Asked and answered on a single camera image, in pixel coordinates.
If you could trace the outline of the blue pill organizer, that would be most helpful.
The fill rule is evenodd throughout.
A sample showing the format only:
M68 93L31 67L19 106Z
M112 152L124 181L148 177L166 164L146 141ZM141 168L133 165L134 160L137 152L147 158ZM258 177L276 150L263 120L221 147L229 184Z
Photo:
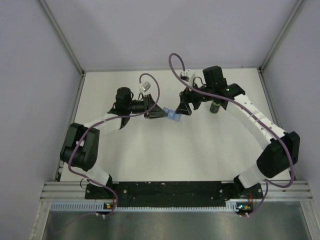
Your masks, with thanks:
M179 122L181 119L181 114L176 113L174 110L164 107L163 110L167 113L167 118L175 122Z

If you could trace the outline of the green pill bottle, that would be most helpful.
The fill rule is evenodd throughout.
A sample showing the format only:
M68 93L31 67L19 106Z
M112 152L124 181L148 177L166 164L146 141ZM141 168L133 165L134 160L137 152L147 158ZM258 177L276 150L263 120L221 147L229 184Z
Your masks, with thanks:
M220 110L220 107L221 105L215 101L212 101L211 102L211 105L210 105L210 108L209 108L209 111L212 113L212 114L217 114Z

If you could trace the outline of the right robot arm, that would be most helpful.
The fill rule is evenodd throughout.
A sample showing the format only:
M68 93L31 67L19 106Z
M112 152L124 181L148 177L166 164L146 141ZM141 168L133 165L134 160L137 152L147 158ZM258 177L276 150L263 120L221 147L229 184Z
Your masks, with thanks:
M247 170L235 177L233 192L239 198L245 198L252 191L252 186L290 170L289 187L295 178L294 165L298 161L300 136L295 132L286 132L266 117L249 99L246 92L236 83L228 84L219 66L212 66L202 71L205 83L197 86L195 79L183 69L174 76L185 85L179 94L180 103L176 112L191 115L201 103L215 102L233 115L256 139L262 153Z

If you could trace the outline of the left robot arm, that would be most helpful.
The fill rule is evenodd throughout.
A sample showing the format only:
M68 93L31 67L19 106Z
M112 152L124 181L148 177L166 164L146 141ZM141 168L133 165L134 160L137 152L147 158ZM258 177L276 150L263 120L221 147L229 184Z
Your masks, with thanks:
M115 103L106 115L85 124L74 122L68 127L60 151L60 160L70 164L73 173L91 180L97 194L105 199L113 194L114 187L111 175L97 164L100 138L124 128L134 115L143 115L146 119L168 116L150 94L144 95L142 100L133 97L128 87L119 88Z

